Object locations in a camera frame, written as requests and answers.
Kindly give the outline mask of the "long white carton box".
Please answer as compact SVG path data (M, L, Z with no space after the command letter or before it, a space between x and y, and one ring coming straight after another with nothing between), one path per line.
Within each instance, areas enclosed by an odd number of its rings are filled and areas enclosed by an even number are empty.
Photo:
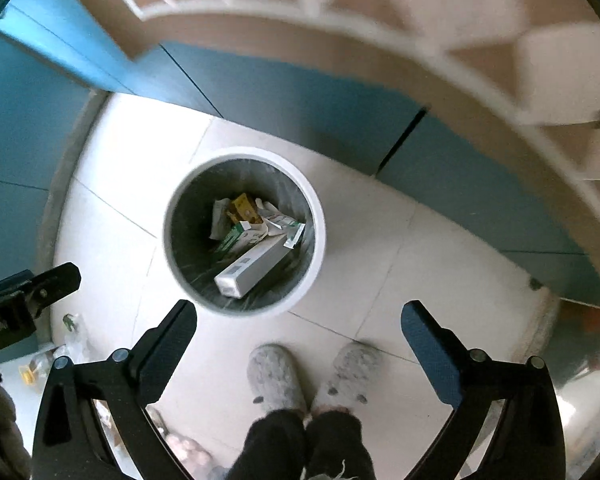
M222 296L244 298L291 252L286 235L267 237L214 278Z

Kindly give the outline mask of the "yellow brown snack box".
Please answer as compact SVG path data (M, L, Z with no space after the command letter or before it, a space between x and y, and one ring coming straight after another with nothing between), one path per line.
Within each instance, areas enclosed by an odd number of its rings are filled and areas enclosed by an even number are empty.
M248 222L250 224L261 224L263 222L256 202L247 193L242 193L227 206L226 215L234 224Z

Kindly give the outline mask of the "white green medicine sachet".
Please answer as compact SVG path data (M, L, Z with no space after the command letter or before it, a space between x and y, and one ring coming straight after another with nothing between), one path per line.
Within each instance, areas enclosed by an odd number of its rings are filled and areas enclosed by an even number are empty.
M258 215L268 226L269 236L286 237L284 246L288 249L294 249L301 240L306 225L294 218L283 214L277 207L270 202L256 199Z

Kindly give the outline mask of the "white round trash bin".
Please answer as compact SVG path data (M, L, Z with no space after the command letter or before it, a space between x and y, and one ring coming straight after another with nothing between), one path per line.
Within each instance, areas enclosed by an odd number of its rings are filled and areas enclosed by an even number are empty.
M300 243L242 299L220 294L214 278L268 235L268 226L226 215L242 193L270 202L306 225ZM306 296L324 260L323 207L291 162L262 148L229 148L205 160L178 185L166 207L162 241L166 263L196 306L230 318L276 315Z

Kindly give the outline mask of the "grey right slipper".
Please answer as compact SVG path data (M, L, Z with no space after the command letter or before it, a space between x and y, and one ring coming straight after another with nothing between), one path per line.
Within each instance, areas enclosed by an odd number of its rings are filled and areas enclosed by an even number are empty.
M368 402L370 385L378 377L380 352L366 344L351 342L332 362L332 371L321 383L311 404L311 414L329 411L353 413Z

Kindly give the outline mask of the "grey slipper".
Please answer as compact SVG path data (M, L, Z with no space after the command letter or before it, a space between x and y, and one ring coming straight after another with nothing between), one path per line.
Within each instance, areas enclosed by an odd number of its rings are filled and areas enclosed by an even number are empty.
M278 344L264 344L251 352L247 379L252 403L266 414L290 411L305 419L308 414L294 358Z
M370 385L378 377L380 352L366 344L351 342L332 362L332 371L321 383L311 404L311 414L329 411L353 413L368 402Z

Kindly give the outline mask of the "grey left slipper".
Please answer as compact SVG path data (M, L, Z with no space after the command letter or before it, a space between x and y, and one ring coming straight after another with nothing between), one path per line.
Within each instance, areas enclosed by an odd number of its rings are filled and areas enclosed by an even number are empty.
M294 358L278 344L264 344L251 352L247 379L252 403L266 414L290 411L305 419L308 414Z

